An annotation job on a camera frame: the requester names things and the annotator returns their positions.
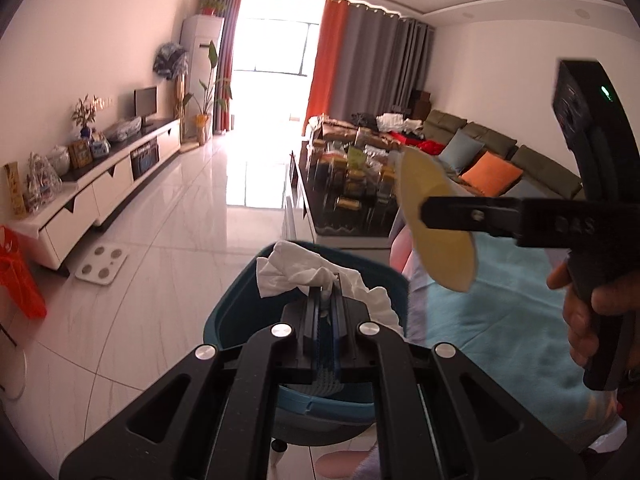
computer monitor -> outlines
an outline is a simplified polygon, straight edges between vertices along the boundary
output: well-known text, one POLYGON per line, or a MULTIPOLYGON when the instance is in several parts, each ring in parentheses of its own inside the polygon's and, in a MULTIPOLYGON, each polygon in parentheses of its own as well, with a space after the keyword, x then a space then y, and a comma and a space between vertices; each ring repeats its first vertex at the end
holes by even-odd
POLYGON ((158 87, 151 86, 149 88, 134 90, 133 105, 134 113, 142 117, 142 127, 149 126, 146 118, 158 111, 158 87))

plant leaf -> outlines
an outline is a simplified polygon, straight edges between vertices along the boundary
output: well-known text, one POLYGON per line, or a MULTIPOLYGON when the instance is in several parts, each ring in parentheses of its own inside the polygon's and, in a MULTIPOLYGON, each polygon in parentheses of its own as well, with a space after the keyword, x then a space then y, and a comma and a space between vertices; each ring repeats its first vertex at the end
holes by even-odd
POLYGON ((209 62, 211 63, 211 69, 213 70, 218 64, 218 51, 216 45, 211 41, 209 43, 209 62))

black countertop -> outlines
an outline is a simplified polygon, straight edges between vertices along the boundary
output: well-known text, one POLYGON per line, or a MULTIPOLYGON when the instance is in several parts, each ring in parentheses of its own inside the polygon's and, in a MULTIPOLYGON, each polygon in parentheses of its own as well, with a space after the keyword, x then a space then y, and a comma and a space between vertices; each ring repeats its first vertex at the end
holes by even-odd
POLYGON ((305 188, 306 202, 311 212, 316 233, 321 236, 376 237, 387 238, 391 232, 398 204, 391 199, 387 204, 377 202, 375 197, 360 201, 362 209, 352 212, 335 207, 342 195, 340 190, 318 186, 308 179, 305 168, 298 171, 305 188))
POLYGON ((153 133, 156 130, 159 130, 163 126, 167 126, 167 124, 175 121, 175 119, 156 119, 153 121, 147 121, 147 126, 141 128, 140 131, 136 134, 133 134, 130 137, 127 137, 126 140, 122 142, 111 142, 111 149, 109 151, 109 155, 102 156, 101 158, 94 158, 94 161, 91 164, 87 164, 78 170, 69 170, 63 176, 60 177, 63 182, 77 182, 82 177, 84 177, 87 173, 89 173, 93 168, 102 164, 105 160, 109 160, 111 157, 116 155, 116 153, 124 150, 127 146, 132 145, 137 140, 142 139, 142 137, 147 136, 148 134, 153 133))

white marble floor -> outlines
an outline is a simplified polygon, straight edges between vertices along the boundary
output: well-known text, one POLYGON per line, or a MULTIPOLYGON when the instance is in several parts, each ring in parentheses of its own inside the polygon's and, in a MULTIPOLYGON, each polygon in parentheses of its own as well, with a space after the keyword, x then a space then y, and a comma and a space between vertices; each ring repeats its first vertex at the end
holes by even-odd
MULTIPOLYGON (((54 478, 72 449, 202 342, 226 288, 280 238, 287 162, 286 145, 214 138, 162 170, 107 232, 85 235, 69 258, 71 278, 36 272, 48 314, 28 320, 18 311, 2 320, 28 358, 24 394, 3 404, 54 478), (129 250, 107 287, 73 278, 100 239, 129 250)), ((349 446, 369 449, 374 440, 369 432, 331 449, 290 446, 270 476, 320 479, 313 460, 349 446)))

finger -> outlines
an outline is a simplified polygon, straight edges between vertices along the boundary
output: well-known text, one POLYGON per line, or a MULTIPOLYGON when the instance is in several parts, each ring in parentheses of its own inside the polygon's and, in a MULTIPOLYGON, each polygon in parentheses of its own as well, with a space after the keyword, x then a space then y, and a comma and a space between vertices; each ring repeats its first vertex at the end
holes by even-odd
POLYGON ((584 355, 585 357, 592 357, 598 351, 598 338, 596 336, 581 337, 569 329, 568 339, 569 344, 578 354, 584 355))
POLYGON ((591 323, 591 311, 587 304, 578 298, 572 286, 566 290, 562 318, 567 325, 574 329, 574 332, 587 335, 586 330, 591 323))
POLYGON ((591 305, 605 316, 640 309, 640 270, 596 288, 591 295, 591 305))
POLYGON ((587 363, 589 362, 589 358, 585 357, 582 354, 579 354, 578 351, 571 347, 569 348, 569 355, 571 356, 571 359, 574 360, 574 362, 579 366, 584 368, 587 363))
POLYGON ((571 283, 571 276, 569 276, 569 270, 566 268, 566 262, 558 265, 546 279, 546 286, 551 290, 563 288, 569 283, 571 283))

